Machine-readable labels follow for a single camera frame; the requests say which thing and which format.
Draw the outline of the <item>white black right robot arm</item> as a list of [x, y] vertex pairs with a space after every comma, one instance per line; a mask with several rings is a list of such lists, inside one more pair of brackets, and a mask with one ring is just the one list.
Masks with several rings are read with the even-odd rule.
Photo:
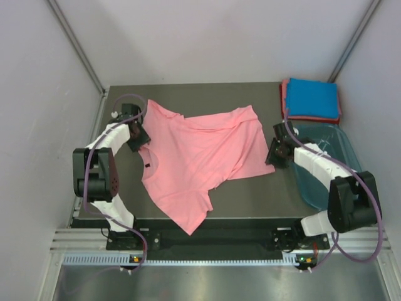
[[266, 163], [278, 169], [294, 163], [328, 191], [326, 209], [295, 221], [291, 227], [296, 246], [307, 248], [316, 236], [331, 232], [347, 233], [382, 221], [372, 173], [357, 172], [330, 156], [310, 138], [299, 138], [291, 122], [276, 124], [273, 129], [275, 137]]

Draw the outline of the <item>pink t-shirt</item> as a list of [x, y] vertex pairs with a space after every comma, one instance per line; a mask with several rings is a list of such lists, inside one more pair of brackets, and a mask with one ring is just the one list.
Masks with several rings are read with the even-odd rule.
[[184, 117], [149, 100], [143, 127], [151, 138], [140, 148], [142, 182], [154, 204], [185, 233], [213, 206], [209, 191], [224, 181], [275, 172], [253, 107]]

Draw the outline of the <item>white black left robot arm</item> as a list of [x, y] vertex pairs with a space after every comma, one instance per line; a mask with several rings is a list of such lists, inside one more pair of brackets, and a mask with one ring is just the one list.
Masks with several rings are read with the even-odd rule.
[[113, 112], [105, 130], [88, 146], [73, 151], [73, 189], [83, 199], [85, 211], [103, 216], [108, 224], [109, 250], [145, 248], [144, 237], [135, 229], [135, 217], [120, 195], [115, 155], [124, 146], [132, 152], [150, 142], [142, 127], [143, 111], [125, 103], [121, 112]]

